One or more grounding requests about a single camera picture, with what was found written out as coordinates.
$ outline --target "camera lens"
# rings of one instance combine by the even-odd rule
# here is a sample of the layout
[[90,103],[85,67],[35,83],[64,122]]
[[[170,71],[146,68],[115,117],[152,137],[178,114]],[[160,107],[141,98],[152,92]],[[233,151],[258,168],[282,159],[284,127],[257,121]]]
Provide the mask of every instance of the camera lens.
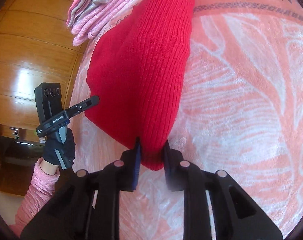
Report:
[[51,88],[51,89],[50,89],[50,95],[51,95],[52,97],[54,97],[55,94],[56,94],[55,89],[54,89],[54,88]]
[[45,95],[45,97],[48,97],[48,96],[49,96],[49,91],[48,91],[47,88],[44,90],[44,95]]

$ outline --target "red sweater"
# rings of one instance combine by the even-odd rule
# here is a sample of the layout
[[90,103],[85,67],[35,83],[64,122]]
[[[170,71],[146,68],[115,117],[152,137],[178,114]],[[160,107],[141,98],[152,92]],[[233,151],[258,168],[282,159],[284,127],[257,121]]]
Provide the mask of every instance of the red sweater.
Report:
[[194,0],[143,0],[104,34],[87,83],[100,103],[85,112],[112,138],[132,148],[141,139],[142,164],[163,166],[160,154],[178,111]]

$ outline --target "pink sleeve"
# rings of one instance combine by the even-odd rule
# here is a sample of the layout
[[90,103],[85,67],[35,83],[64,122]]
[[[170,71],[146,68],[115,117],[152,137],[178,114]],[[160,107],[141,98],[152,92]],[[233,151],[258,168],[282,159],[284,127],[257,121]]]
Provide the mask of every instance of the pink sleeve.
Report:
[[43,158],[40,158],[35,164],[27,194],[15,215],[15,224],[9,226],[18,237],[20,237],[24,227],[50,200],[55,191],[55,183],[60,174],[59,170],[57,170],[55,175],[44,173],[40,168],[42,160]]

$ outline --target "red knit garment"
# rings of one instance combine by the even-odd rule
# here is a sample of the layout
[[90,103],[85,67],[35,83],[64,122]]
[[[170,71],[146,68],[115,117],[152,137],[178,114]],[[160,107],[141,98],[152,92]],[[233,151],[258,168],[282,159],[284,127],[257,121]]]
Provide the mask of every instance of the red knit garment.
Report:
[[101,37],[90,62],[87,84],[100,102],[86,117],[128,148],[139,136],[141,163],[151,170],[163,167],[177,115],[193,7],[194,0],[143,0]]

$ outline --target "black glove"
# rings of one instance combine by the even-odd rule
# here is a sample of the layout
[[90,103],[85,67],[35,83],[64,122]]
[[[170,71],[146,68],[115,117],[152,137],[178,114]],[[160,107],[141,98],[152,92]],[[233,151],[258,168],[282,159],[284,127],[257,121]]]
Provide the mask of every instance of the black glove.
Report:
[[44,154],[43,158],[45,161],[53,164],[53,165],[59,165],[59,160],[56,155],[56,150],[62,150],[63,155],[68,158],[69,160],[73,161],[75,159],[75,142],[74,142],[74,135],[72,134],[71,129],[67,128],[66,133],[66,141],[64,144],[58,142],[55,139],[48,139],[45,142],[44,146]]

